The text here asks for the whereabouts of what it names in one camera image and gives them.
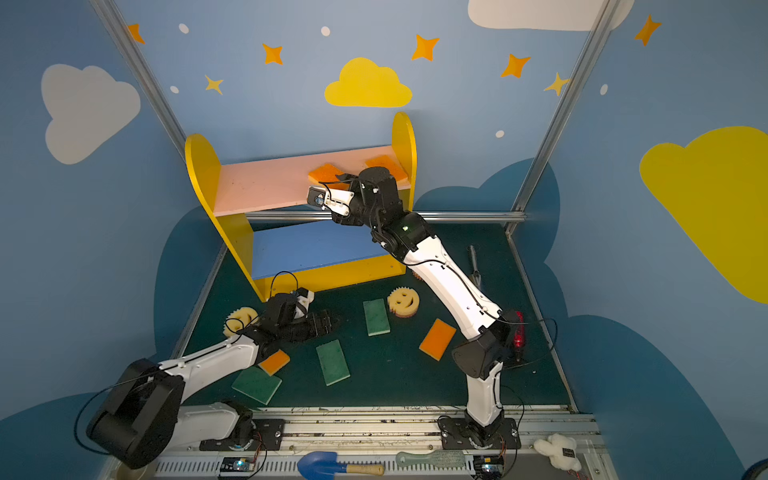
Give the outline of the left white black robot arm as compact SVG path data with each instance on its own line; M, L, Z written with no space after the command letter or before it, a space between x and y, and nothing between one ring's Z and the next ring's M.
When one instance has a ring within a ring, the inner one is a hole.
M271 297L263 314L250 307L225 320L224 340L189 355L155 363L132 362L95 412L85 435L99 454L141 469L171 447L223 440L248 419L228 403L187 407L198 391L241 370L257 367L285 344L299 344L334 332L340 320L314 311L313 292L300 288Z

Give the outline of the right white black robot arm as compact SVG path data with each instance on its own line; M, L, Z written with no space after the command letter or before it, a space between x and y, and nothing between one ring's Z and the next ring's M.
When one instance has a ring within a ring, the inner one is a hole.
M416 273L441 300L466 338L452 356L467 378L468 420L479 429L496 425L503 416L500 374L516 323L461 271L428 222L404 207L389 170L370 167L357 175L338 174L334 181L347 188L325 187L324 199L316 203L330 210L340 225L368 227L372 241Z

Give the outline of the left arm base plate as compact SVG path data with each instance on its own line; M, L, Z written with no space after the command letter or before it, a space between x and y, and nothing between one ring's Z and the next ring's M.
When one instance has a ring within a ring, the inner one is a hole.
M220 440L204 440L201 451L277 451L281 447L285 421L283 419L250 418L241 420L232 433Z

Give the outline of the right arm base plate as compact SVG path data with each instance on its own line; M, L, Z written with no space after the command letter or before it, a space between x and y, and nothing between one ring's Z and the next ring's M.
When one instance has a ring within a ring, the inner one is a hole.
M490 425L463 418L440 416L436 421L444 450L516 450L521 447L517 423L501 413Z

